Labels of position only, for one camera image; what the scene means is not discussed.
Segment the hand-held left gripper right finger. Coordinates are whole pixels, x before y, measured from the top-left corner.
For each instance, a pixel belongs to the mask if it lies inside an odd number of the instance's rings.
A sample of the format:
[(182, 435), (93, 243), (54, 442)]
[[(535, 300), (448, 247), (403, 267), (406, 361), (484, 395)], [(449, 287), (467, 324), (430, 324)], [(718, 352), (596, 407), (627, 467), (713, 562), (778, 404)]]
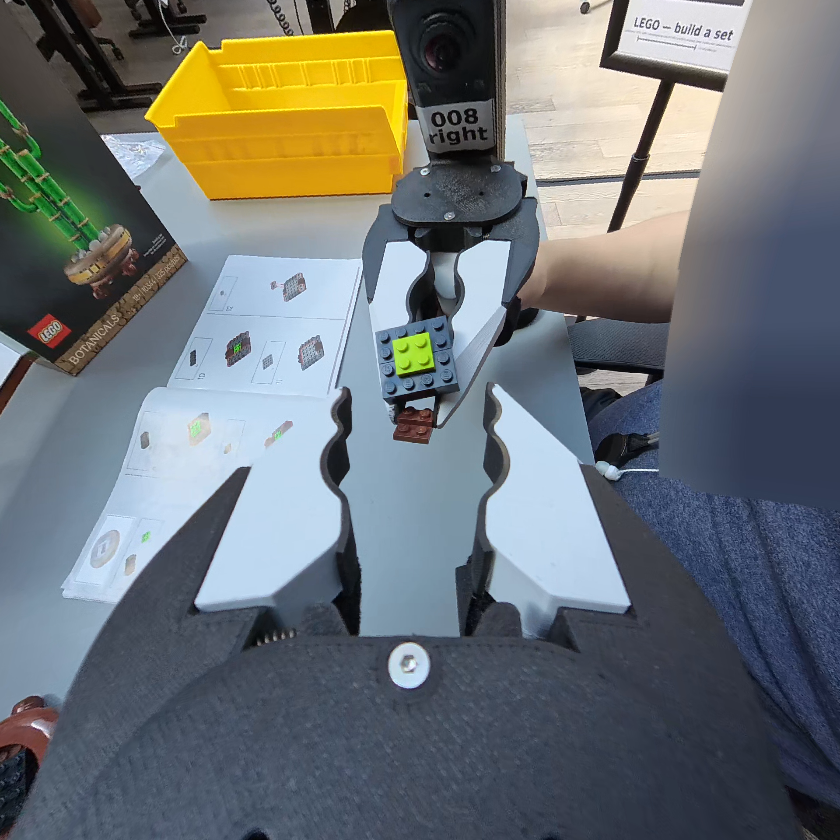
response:
[(488, 383), (484, 469), (468, 582), (515, 606), (525, 638), (546, 638), (561, 607), (631, 606), (576, 456), (500, 385)]

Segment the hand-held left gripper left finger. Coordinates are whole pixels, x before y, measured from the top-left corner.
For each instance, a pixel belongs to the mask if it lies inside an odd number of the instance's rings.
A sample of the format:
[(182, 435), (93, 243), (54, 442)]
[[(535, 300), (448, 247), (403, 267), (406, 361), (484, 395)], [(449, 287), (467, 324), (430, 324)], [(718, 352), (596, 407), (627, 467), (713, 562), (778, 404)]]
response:
[(350, 468), (350, 390), (276, 402), (278, 419), (268, 426), (195, 606), (204, 613), (267, 606), (282, 627), (299, 627), (309, 606), (332, 603), (357, 634), (361, 567), (340, 489)]

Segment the black and lime brick assembly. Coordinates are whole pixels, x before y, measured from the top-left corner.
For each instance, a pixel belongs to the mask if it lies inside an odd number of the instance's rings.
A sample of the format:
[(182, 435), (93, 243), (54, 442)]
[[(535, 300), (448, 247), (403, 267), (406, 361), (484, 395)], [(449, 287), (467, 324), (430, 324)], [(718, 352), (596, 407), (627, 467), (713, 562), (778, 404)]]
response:
[(446, 316), (375, 331), (382, 398), (403, 404), (459, 391), (453, 330)]

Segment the small brown brick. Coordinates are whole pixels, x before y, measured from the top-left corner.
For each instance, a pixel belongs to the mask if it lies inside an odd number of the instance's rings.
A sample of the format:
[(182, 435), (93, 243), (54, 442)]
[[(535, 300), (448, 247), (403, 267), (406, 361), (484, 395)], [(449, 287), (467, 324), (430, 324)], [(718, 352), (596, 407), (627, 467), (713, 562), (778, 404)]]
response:
[(406, 406), (395, 415), (393, 440), (396, 442), (427, 445), (432, 436), (433, 429), (433, 409)]

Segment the person's right forearm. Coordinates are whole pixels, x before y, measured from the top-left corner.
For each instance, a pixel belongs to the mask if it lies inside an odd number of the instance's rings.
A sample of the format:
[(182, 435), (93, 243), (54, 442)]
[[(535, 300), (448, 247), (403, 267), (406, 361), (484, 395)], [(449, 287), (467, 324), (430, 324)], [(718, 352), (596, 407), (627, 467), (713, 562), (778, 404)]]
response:
[(544, 241), (519, 291), (523, 308), (628, 322), (669, 322), (690, 213), (608, 234)]

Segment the grey desk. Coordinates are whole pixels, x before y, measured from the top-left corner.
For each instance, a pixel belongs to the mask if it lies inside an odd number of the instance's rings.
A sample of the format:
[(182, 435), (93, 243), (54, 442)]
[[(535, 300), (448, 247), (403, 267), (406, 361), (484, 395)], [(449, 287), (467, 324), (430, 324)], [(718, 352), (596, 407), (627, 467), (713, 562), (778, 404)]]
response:
[[(2, 411), (2, 718), (31, 695), (62, 698), (111, 606), (60, 587), (118, 477), (135, 418), (164, 385), (230, 255), (360, 257), (383, 196), (209, 202), (172, 154), (142, 194), (189, 261), (71, 377), (29, 368)], [(542, 312), (494, 349), (429, 445), (392, 441), (360, 292), (340, 382), (352, 395), (350, 501), (362, 568), (361, 631), (455, 636), (455, 568), (490, 483), (482, 468), (486, 382), (501, 385), (579, 460), (592, 460), (563, 315)]]

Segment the white instruction booklet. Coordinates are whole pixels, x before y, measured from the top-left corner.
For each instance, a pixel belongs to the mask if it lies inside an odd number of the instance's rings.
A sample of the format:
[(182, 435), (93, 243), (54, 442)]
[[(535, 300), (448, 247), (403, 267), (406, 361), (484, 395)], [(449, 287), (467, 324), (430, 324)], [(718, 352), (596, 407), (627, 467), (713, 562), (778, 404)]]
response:
[(357, 259), (232, 255), (170, 379), (143, 400), (95, 528), (62, 585), (113, 604), (240, 467), (330, 415), (361, 281)]

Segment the person's blue clothing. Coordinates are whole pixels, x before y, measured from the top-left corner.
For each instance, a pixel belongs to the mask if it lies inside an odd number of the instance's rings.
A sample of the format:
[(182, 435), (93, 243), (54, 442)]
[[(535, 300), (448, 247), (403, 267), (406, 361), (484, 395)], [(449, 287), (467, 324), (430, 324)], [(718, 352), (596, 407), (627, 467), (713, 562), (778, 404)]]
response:
[(786, 783), (838, 809), (838, 511), (695, 492), (647, 471), (613, 487), (717, 610)]

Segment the yellow plastic bin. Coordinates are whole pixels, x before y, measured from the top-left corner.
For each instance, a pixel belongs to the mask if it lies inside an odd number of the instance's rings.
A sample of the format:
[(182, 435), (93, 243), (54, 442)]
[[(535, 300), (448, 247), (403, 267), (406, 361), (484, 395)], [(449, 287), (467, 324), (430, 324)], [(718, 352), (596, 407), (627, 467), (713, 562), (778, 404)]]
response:
[(407, 84), (392, 31), (194, 45), (149, 120), (211, 200), (389, 194)]

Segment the black framed sign stand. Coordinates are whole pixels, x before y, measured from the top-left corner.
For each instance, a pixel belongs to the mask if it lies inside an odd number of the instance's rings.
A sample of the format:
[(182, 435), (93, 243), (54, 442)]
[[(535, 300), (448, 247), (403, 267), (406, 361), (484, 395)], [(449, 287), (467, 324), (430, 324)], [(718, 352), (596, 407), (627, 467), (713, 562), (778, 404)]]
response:
[(615, 1), (601, 68), (659, 81), (608, 232), (623, 226), (675, 85), (722, 91), (750, 1)]

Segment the clear plastic bag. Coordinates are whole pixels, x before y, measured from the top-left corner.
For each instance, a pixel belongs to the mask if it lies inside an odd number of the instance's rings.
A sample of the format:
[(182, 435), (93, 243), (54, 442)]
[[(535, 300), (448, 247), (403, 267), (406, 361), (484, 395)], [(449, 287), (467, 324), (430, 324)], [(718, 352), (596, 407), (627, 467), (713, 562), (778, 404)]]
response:
[(139, 189), (149, 180), (149, 172), (157, 172), (174, 158), (169, 144), (156, 132), (102, 133), (101, 140)]

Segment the round brown brick pot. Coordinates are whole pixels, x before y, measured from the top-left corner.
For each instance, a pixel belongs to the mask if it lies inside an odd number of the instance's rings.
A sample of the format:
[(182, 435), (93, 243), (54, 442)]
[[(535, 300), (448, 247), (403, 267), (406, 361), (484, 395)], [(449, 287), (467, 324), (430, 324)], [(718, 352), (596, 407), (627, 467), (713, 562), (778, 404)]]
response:
[[(1, 762), (18, 750), (27, 749), (34, 754), (39, 770), (53, 737), (58, 716), (58, 710), (49, 707), (42, 696), (28, 696), (19, 701), (10, 715), (1, 721)], [(20, 813), (16, 814), (12, 822), (2, 822), (1, 817), (2, 838), (8, 835)]]

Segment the dark brick set box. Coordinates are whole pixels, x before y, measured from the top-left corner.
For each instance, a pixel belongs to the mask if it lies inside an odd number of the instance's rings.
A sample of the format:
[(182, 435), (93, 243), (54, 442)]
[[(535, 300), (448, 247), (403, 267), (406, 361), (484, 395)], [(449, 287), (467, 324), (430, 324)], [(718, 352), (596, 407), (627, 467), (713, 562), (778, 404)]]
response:
[(186, 263), (2, 7), (1, 330), (77, 375)]

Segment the black equipment stand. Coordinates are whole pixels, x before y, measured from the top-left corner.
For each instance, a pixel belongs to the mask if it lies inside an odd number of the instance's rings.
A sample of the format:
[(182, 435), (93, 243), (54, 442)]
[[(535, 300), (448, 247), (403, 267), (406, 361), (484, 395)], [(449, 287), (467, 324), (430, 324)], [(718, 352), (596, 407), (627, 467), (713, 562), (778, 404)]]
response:
[(46, 61), (56, 54), (75, 71), (83, 89), (77, 101), (85, 112), (146, 109), (161, 92), (160, 82), (129, 85), (123, 81), (102, 45), (109, 46), (117, 60), (119, 47), (94, 32), (102, 16), (93, 1), (26, 1), (36, 17), (42, 36), (36, 46)]
[(124, 1), (136, 25), (132, 39), (171, 36), (177, 40), (198, 35), (207, 22), (204, 14), (189, 14), (183, 1)]

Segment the black studded plate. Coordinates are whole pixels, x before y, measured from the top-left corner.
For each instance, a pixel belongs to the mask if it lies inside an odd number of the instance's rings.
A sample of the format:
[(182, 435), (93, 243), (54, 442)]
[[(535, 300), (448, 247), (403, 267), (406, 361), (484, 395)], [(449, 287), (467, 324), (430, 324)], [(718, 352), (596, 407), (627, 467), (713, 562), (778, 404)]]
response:
[(37, 770), (38, 762), (27, 749), (18, 750), (1, 762), (2, 822), (12, 822), (20, 813)]

